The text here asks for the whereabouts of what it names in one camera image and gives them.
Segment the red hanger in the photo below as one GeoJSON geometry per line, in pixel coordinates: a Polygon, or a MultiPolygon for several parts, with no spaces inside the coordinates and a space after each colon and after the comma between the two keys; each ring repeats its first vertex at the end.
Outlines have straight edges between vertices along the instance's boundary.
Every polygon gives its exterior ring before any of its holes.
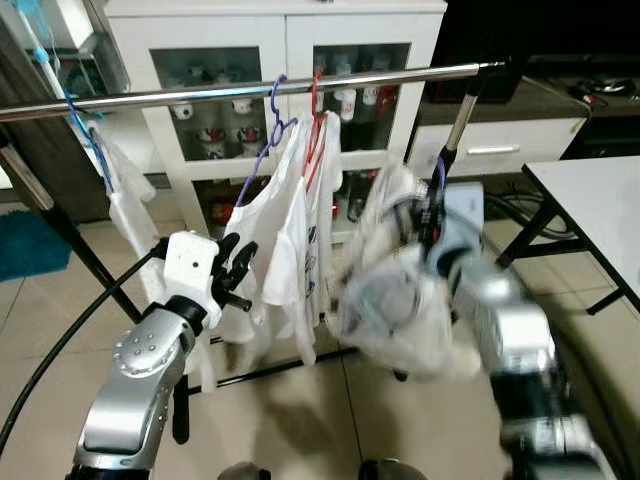
{"type": "MultiPolygon", "coordinates": [[[[322,76],[322,69],[318,70],[313,77],[313,86],[311,87],[311,114],[313,115],[313,124],[311,125],[311,135],[309,137],[309,150],[307,151],[307,158],[304,164],[304,170],[302,171],[302,175],[305,175],[307,172],[307,167],[313,160],[313,155],[318,146],[318,140],[320,139],[320,132],[322,131],[322,125],[324,124],[324,120],[326,118],[325,114],[318,115],[316,112],[317,106],[317,92],[318,92],[318,80],[322,76]]],[[[313,169],[311,170],[311,174],[309,175],[309,180],[307,181],[306,190],[309,191],[309,187],[311,186],[311,182],[313,181],[313,177],[316,174],[316,170],[318,169],[318,165],[322,161],[322,157],[324,156],[324,147],[325,141],[322,140],[322,146],[320,147],[320,153],[318,154],[318,159],[313,165],[313,169]]]]}

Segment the metal rail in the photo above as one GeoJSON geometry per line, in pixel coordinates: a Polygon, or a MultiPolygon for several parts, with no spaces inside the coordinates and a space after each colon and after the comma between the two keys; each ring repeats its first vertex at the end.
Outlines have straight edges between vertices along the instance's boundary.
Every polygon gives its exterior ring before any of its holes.
{"type": "MultiPolygon", "coordinates": [[[[330,76],[318,82],[319,91],[343,88],[362,88],[375,85],[399,85],[411,82],[435,82],[474,77],[482,70],[503,67],[503,62],[465,63],[447,67],[413,68],[393,72],[367,72],[354,75],[330,76]]],[[[291,95],[311,91],[312,78],[288,80],[278,87],[278,94],[291,95]]],[[[271,94],[272,82],[234,83],[233,85],[211,85],[155,92],[125,93],[74,100],[77,108],[88,112],[110,112],[125,108],[147,108],[194,103],[212,100],[241,98],[263,98],[271,94]]],[[[0,123],[38,118],[57,117],[69,114],[64,100],[46,103],[23,104],[0,108],[0,123]]]]}

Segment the white table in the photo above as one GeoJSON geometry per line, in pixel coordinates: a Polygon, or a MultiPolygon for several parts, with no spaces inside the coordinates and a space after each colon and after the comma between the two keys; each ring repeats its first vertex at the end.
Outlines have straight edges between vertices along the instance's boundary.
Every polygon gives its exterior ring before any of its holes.
{"type": "Polygon", "coordinates": [[[545,201],[498,263],[588,250],[618,290],[587,311],[595,315],[623,295],[640,311],[640,156],[531,163],[522,170],[545,201]],[[556,215],[577,239],[530,245],[556,215]]]}

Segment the white t-shirt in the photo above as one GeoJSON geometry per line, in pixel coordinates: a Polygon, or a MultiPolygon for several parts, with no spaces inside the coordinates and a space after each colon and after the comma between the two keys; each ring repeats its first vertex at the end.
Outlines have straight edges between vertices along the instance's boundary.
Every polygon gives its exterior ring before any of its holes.
{"type": "Polygon", "coordinates": [[[256,326],[261,325],[266,318],[262,287],[277,233],[284,225],[298,180],[302,176],[310,129],[310,120],[298,122],[269,184],[251,203],[233,209],[225,229],[225,235],[232,232],[240,235],[240,242],[232,252],[231,259],[248,242],[253,240],[258,244],[251,270],[234,292],[251,300],[253,306],[248,313],[233,307],[223,310],[219,331],[222,339],[227,342],[244,344],[260,335],[260,332],[256,332],[256,326]]]}
{"type": "Polygon", "coordinates": [[[274,338],[295,336],[305,364],[315,362],[313,325],[305,313],[305,257],[307,212],[305,180],[300,177],[287,218],[278,232],[271,264],[265,277],[262,300],[268,309],[274,338]]]}
{"type": "Polygon", "coordinates": [[[270,329],[278,336],[294,335],[305,364],[315,362],[315,335],[321,312],[329,310],[327,288],[331,270],[331,208],[340,188],[340,121],[328,113],[314,158],[300,178],[278,239],[263,289],[270,329]],[[322,157],[322,141],[325,148],[322,157]],[[319,161],[313,178],[311,174],[319,161]]]}
{"type": "MultiPolygon", "coordinates": [[[[324,137],[325,150],[315,176],[307,190],[307,256],[306,312],[313,326],[318,324],[320,314],[331,308],[328,281],[333,276],[331,266],[331,224],[333,193],[342,185],[340,164],[340,119],[327,112],[320,137],[324,137]]],[[[307,169],[308,179],[313,169],[313,159],[307,169]]]]}

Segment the printed graphic on shirt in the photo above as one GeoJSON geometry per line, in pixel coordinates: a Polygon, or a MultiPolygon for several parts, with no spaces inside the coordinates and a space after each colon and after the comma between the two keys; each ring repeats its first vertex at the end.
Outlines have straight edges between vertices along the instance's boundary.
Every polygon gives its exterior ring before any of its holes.
{"type": "Polygon", "coordinates": [[[316,289],[316,282],[312,277],[314,268],[316,266],[317,257],[315,255],[312,255],[312,253],[315,253],[315,249],[311,248],[311,246],[316,243],[316,240],[318,238],[317,233],[318,229],[315,225],[308,229],[307,238],[309,239],[309,244],[307,245],[307,255],[304,262],[304,274],[307,281],[306,298],[309,298],[311,295],[313,295],[313,292],[316,289]]]}

